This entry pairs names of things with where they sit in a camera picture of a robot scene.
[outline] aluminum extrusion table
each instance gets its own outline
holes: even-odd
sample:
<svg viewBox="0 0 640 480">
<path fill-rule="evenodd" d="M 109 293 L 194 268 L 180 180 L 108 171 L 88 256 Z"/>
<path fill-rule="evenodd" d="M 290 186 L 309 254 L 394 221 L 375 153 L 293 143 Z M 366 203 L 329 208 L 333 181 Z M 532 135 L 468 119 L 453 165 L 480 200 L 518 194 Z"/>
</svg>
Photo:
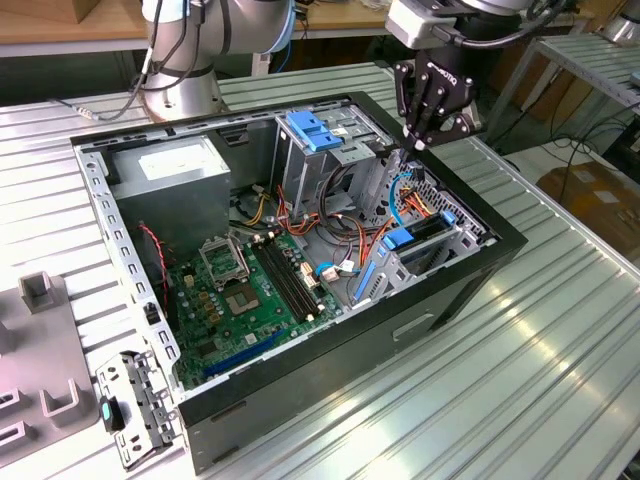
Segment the aluminum extrusion table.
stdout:
<svg viewBox="0 0 640 480">
<path fill-rule="evenodd" d="M 496 128 L 504 109 L 536 54 L 548 58 L 557 67 L 552 68 L 550 74 L 547 74 L 546 81 L 539 82 L 542 88 L 533 101 L 540 96 L 557 68 L 568 70 L 602 94 L 587 115 L 586 118 L 591 120 L 582 127 L 582 131 L 586 131 L 598 119 L 598 113 L 609 98 L 623 107 L 638 105 L 633 110 L 635 113 L 640 112 L 640 88 L 629 80 L 633 72 L 640 70 L 640 47 L 619 47 L 597 34 L 541 38 L 531 42 L 491 111 L 486 137 L 489 143 L 497 136 Z"/>
<path fill-rule="evenodd" d="M 373 64 L 221 84 L 233 108 L 364 90 L 395 109 L 392 76 Z M 82 102 L 106 112 L 125 98 Z M 147 121 L 135 105 L 114 126 Z M 108 128 L 53 104 L 0 109 L 1 288 L 63 275 L 92 372 L 140 343 L 68 143 Z M 615 478 L 640 448 L 640 273 L 479 140 L 435 153 L 524 250 L 453 322 L 203 477 Z M 175 445 L 133 475 L 188 478 L 190 458 Z M 0 476 L 125 474 L 98 423 Z"/>
</svg>

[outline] ram slot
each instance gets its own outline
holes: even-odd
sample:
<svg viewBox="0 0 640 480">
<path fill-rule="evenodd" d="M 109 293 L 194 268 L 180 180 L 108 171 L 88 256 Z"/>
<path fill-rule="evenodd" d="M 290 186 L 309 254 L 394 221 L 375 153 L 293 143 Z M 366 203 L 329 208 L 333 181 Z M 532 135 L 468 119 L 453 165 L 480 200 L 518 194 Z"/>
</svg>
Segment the ram slot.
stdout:
<svg viewBox="0 0 640 480">
<path fill-rule="evenodd" d="M 319 312 L 313 298 L 274 244 L 260 245 L 254 248 L 254 254 L 298 322 Z"/>
<path fill-rule="evenodd" d="M 282 251 L 276 246 L 275 243 L 267 245 L 266 249 L 267 253 L 271 256 L 273 261 L 276 262 L 278 267 L 285 273 L 285 275 L 287 276 L 287 280 L 291 282 L 291 286 L 295 288 L 296 293 L 300 295 L 300 299 L 302 300 L 305 308 L 309 311 L 308 313 L 312 315 L 319 313 L 316 302 L 309 293 L 309 290 L 293 271 L 293 269 L 291 268 L 291 263 L 287 261 Z"/>
</svg>

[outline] motherboard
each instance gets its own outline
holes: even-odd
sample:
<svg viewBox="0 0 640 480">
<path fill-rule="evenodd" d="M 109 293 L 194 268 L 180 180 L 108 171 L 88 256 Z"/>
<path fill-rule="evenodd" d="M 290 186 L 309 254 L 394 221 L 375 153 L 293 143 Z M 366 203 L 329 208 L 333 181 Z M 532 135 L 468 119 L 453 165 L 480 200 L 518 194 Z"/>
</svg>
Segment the motherboard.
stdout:
<svg viewBox="0 0 640 480">
<path fill-rule="evenodd" d="M 305 274 L 308 264 L 289 234 L 246 243 L 219 238 L 199 253 L 168 269 L 182 352 L 176 372 L 187 389 L 342 313 L 319 279 Z"/>
</svg>

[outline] green motherboard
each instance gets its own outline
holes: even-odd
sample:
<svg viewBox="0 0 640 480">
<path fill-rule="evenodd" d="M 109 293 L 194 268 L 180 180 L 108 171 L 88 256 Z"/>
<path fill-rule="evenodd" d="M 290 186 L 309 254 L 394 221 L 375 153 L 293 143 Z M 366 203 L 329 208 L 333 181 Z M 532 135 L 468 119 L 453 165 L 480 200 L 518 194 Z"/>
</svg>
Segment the green motherboard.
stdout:
<svg viewBox="0 0 640 480">
<path fill-rule="evenodd" d="M 289 268 L 299 273 L 304 262 L 301 252 L 288 234 L 275 239 Z M 212 278 L 233 274 L 238 264 L 229 249 L 217 249 L 187 263 L 170 267 L 168 275 L 175 299 L 176 320 L 170 322 L 181 357 L 177 374 L 186 389 L 211 376 L 237 366 L 266 350 L 282 345 L 340 315 L 340 305 L 319 285 L 307 290 L 324 309 L 313 320 L 296 318 L 278 292 L 267 269 L 249 244 L 238 245 L 246 262 L 248 276 L 223 287 Z"/>
</svg>

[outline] wooden table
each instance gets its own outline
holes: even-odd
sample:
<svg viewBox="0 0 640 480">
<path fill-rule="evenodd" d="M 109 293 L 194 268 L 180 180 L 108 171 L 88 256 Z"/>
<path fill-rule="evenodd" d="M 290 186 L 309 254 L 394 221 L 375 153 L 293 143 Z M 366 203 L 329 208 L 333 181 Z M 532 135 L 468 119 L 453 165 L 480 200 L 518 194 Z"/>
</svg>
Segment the wooden table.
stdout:
<svg viewBox="0 0 640 480">
<path fill-rule="evenodd" d="M 316 3 L 309 9 L 305 38 L 384 35 L 386 11 L 357 0 Z M 298 22 L 294 39 L 304 34 Z M 0 12 L 0 58 L 147 48 L 145 20 L 138 0 L 102 0 L 79 24 Z"/>
</svg>

